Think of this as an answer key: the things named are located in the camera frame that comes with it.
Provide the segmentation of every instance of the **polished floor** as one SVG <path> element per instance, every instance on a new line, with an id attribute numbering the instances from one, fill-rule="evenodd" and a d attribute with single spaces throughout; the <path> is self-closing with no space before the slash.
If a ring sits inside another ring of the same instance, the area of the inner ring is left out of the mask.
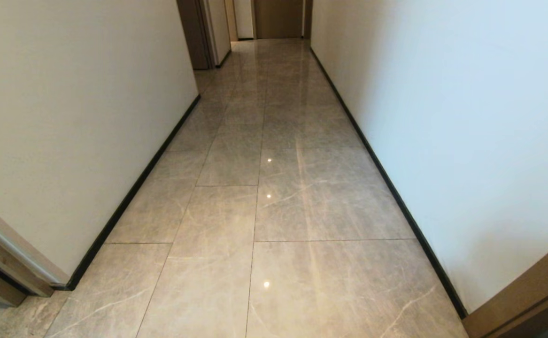
<path id="1" fill-rule="evenodd" d="M 196 79 L 77 289 L 0 306 L 0 337 L 466 337 L 308 41 Z"/>

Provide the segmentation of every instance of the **skirting board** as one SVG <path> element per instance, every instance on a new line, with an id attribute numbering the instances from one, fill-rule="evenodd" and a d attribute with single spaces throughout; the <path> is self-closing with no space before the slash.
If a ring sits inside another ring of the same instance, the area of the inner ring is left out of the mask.
<path id="1" fill-rule="evenodd" d="M 73 291 L 76 286 L 78 286 L 78 283 L 80 283 L 80 280 L 82 276 L 84 276 L 84 273 L 92 263 L 94 257 L 98 253 L 98 250 L 102 246 L 102 244 L 107 240 L 107 237 L 109 237 L 109 234 L 117 224 L 117 221 L 119 221 L 119 218 L 123 215 L 123 212 L 126 210 L 130 202 L 132 202 L 132 199 L 142 186 L 142 184 L 145 182 L 159 159 L 161 158 L 162 154 L 167 149 L 167 146 L 171 143 L 173 140 L 173 137 L 176 136 L 177 132 L 182 127 L 182 124 L 184 124 L 184 121 L 186 121 L 186 118 L 192 113 L 194 107 L 199 102 L 199 99 L 201 99 L 201 95 L 199 94 L 194 101 L 191 103 L 190 107 L 186 110 L 186 113 L 180 118 L 180 121 L 176 124 L 176 126 L 173 128 L 165 142 L 162 144 L 162 146 L 157 150 L 155 156 L 151 159 L 151 162 L 147 164 L 147 167 L 145 170 L 140 174 L 130 191 L 128 191 L 128 194 L 123 198 L 122 202 L 119 204 L 117 209 L 115 209 L 115 212 L 109 218 L 107 221 L 107 224 L 105 227 L 100 231 L 100 234 L 98 237 L 94 240 L 94 243 L 92 243 L 92 246 L 88 249 L 88 252 L 86 252 L 84 258 L 80 262 L 80 265 L 76 268 L 76 271 L 72 274 L 71 278 L 69 279 L 69 282 L 66 285 L 63 286 L 53 286 L 53 289 L 55 290 L 61 290 L 61 291 Z"/>
<path id="2" fill-rule="evenodd" d="M 349 111 L 349 108 L 347 108 L 347 105 L 345 105 L 345 102 L 343 101 L 343 98 L 341 98 L 339 91 L 336 90 L 336 87 L 334 86 L 334 83 L 332 83 L 332 80 L 328 76 L 328 73 L 322 66 L 321 62 L 319 62 L 319 59 L 317 58 L 316 53 L 313 51 L 313 49 L 309 48 L 312 52 L 313 57 L 317 61 L 317 64 L 319 65 L 319 68 L 324 73 L 326 79 L 328 80 L 328 83 L 330 83 L 330 86 L 332 87 L 332 90 L 334 90 L 334 94 L 336 94 L 336 98 L 339 99 L 340 104 L 343 106 L 343 109 L 345 110 L 345 113 L 349 117 L 349 120 L 351 120 L 351 124 L 353 124 L 353 128 L 357 131 L 359 138 L 362 139 L 363 145 L 366 147 L 368 152 L 370 153 L 370 156 L 372 157 L 372 160 L 374 161 L 374 164 L 378 168 L 378 171 L 383 176 L 383 179 L 385 180 L 389 190 L 391 191 L 394 200 L 397 202 L 397 205 L 401 209 L 401 212 L 403 213 L 403 216 L 405 216 L 405 219 L 407 220 L 407 223 L 409 223 L 409 226 L 411 227 L 412 231 L 414 232 L 414 235 L 416 236 L 416 239 L 418 242 L 420 242 L 420 245 L 422 246 L 422 249 L 424 250 L 424 253 L 426 253 L 426 257 L 428 257 L 428 260 L 430 261 L 430 264 L 432 265 L 432 268 L 437 273 L 437 276 L 439 276 L 439 280 L 441 280 L 441 284 L 443 284 L 443 287 L 445 288 L 445 291 L 447 292 L 447 295 L 449 296 L 449 299 L 451 300 L 452 304 L 455 307 L 455 310 L 457 311 L 458 315 L 461 319 L 464 319 L 468 312 L 463 307 L 463 304 L 460 300 L 460 297 L 455 291 L 454 286 L 451 284 L 451 281 L 449 280 L 449 277 L 447 276 L 445 270 L 441 266 L 441 263 L 439 263 L 439 259 L 437 259 L 437 256 L 434 254 L 432 248 L 430 247 L 430 244 L 428 244 L 428 240 L 426 240 L 426 237 L 424 237 L 424 234 L 420 230 L 420 227 L 418 227 L 418 224 L 414 220 L 414 218 L 411 216 L 411 213 L 407 209 L 407 206 L 405 203 L 403 203 L 403 199 L 401 199 L 401 196 L 399 195 L 399 192 L 396 190 L 396 188 L 393 185 L 393 182 L 391 182 L 390 177 L 388 177 L 385 168 L 383 167 L 382 163 L 378 160 L 378 157 L 374 153 L 372 147 L 370 146 L 370 143 L 368 143 L 368 140 L 362 133 L 362 129 L 359 128 L 357 122 L 355 121 L 355 118 L 353 118 L 353 115 Z"/>
<path id="3" fill-rule="evenodd" d="M 222 60 L 222 63 L 218 64 L 216 68 L 222 68 L 222 66 L 224 65 L 224 62 L 226 62 L 226 59 L 228 58 L 228 56 L 230 56 L 231 53 L 232 53 L 232 48 L 230 48 L 230 50 L 226 53 L 226 56 L 224 56 L 224 60 Z"/>

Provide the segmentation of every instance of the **tiled floor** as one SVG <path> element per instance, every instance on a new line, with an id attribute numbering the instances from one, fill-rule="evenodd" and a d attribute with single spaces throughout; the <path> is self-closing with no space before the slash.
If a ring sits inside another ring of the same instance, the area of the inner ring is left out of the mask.
<path id="1" fill-rule="evenodd" d="M 0 337 L 466 337 L 308 41 L 196 79 L 77 289 L 0 307 Z"/>

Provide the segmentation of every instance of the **floor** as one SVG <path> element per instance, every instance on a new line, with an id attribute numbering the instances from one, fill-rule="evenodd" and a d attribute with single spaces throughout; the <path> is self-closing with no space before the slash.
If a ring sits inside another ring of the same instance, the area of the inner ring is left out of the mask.
<path id="1" fill-rule="evenodd" d="M 308 41 L 196 79 L 77 289 L 0 306 L 0 337 L 466 337 Z"/>

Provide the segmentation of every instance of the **white wall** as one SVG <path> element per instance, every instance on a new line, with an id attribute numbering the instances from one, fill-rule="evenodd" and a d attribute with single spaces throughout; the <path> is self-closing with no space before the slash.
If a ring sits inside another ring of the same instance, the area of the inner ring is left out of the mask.
<path id="1" fill-rule="evenodd" d="M 0 216 L 71 274 L 196 96 L 175 1 L 0 1 Z"/>
<path id="2" fill-rule="evenodd" d="M 226 18 L 226 4 L 224 0 L 205 0 L 207 11 L 207 29 L 213 46 L 213 60 L 222 64 L 228 51 L 232 49 Z"/>
<path id="3" fill-rule="evenodd" d="M 316 0 L 312 47 L 467 310 L 548 252 L 548 1 Z"/>
<path id="4" fill-rule="evenodd" d="M 238 38 L 254 38 L 252 0 L 234 0 Z"/>

